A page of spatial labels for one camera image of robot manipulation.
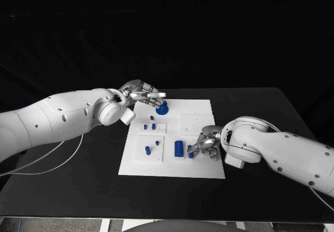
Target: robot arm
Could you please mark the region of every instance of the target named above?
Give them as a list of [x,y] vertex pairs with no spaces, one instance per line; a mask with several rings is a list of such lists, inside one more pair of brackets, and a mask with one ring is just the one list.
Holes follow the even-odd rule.
[[158,108],[165,97],[141,80],[119,90],[97,88],[48,96],[30,106],[0,114],[0,162],[41,144],[66,141],[97,125],[120,119],[128,125],[135,118],[128,105],[136,100]]
[[244,162],[257,163],[263,157],[272,170],[334,197],[334,152],[329,146],[287,132],[267,133],[267,122],[254,117],[237,118],[220,131],[210,127],[204,127],[202,132],[213,129],[211,133],[197,141],[188,153],[198,149],[205,151],[220,142],[226,164],[243,168]]

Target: table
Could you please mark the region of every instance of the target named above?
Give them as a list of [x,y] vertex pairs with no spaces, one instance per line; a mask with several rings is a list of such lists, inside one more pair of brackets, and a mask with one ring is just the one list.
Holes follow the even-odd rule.
[[[164,89],[168,99],[210,99],[215,125],[240,116],[269,121],[282,131],[313,139],[276,88]],[[226,179],[119,176],[128,126],[118,121],[83,135],[71,160],[41,175],[12,175],[0,193],[0,215],[54,218],[154,218],[260,222],[334,223],[334,212],[306,186],[260,163],[237,169],[226,164]],[[80,137],[66,141],[24,171],[57,166]],[[21,164],[56,144],[28,149]],[[334,205],[334,199],[323,196]]]

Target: floor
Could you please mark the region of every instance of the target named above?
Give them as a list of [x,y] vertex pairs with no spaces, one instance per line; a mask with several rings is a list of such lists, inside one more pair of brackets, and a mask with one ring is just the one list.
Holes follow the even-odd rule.
[[[0,232],[99,232],[100,219],[4,218]],[[110,220],[107,232],[122,231],[123,220]],[[273,232],[269,223],[244,222],[249,232]]]

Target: white cable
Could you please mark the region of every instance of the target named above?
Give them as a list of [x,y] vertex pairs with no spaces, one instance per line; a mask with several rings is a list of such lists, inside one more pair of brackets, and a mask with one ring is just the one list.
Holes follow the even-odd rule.
[[312,190],[313,194],[316,195],[316,197],[319,198],[319,200],[322,201],[322,203],[328,206],[328,208],[334,211],[334,209],[331,208],[331,206],[326,204],[326,202],[323,201],[323,199],[319,197],[319,195],[315,193],[313,189],[309,187],[309,189]]
[[30,162],[28,164],[23,165],[21,167],[15,168],[14,170],[5,172],[5,173],[1,173],[0,176],[4,176],[4,175],[8,175],[11,174],[12,172],[18,171],[20,169],[23,169],[24,167],[30,166],[31,164],[34,164],[37,161],[40,161],[59,147],[60,145],[63,144],[63,141],[60,142],[60,144],[40,157],[37,158],[33,162]]
[[[77,149],[79,149],[79,147],[80,147],[80,144],[82,144],[82,139],[80,139],[79,145],[77,145],[77,147],[76,147],[74,153],[76,153],[76,151],[77,151]],[[50,169],[50,170],[47,170],[47,171],[41,172],[41,173],[11,173],[11,174],[18,174],[18,175],[38,175],[38,174],[47,173],[47,172],[53,171],[54,169],[57,169],[60,166],[63,166],[63,165],[66,164],[66,162],[67,162],[67,161],[71,159],[71,157],[74,156],[74,153],[71,154],[71,156],[67,158],[67,160],[66,160],[59,166],[56,166],[53,169]]]
[[[262,120],[269,126],[270,128],[276,131],[280,132],[280,130],[273,126],[273,124],[270,124],[269,122],[266,122],[264,120]],[[318,199],[322,201],[322,203],[326,205],[326,207],[334,211],[332,207],[326,204],[326,202],[323,201],[323,199],[319,197],[319,195],[315,193],[313,189],[309,187],[309,189],[312,190],[315,196],[318,197]]]

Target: blue piece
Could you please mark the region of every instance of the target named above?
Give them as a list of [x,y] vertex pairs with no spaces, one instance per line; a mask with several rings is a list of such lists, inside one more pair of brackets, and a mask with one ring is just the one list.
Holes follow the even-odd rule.
[[184,157],[182,154],[182,141],[175,141],[175,157]]
[[155,109],[158,115],[165,115],[168,113],[167,101],[162,102],[159,108]]
[[187,156],[188,156],[188,158],[190,158],[190,159],[192,159],[192,152],[191,152],[191,153],[188,153],[188,155],[187,155]]
[[145,154],[149,155],[151,154],[151,151],[149,151],[149,147],[145,146]]

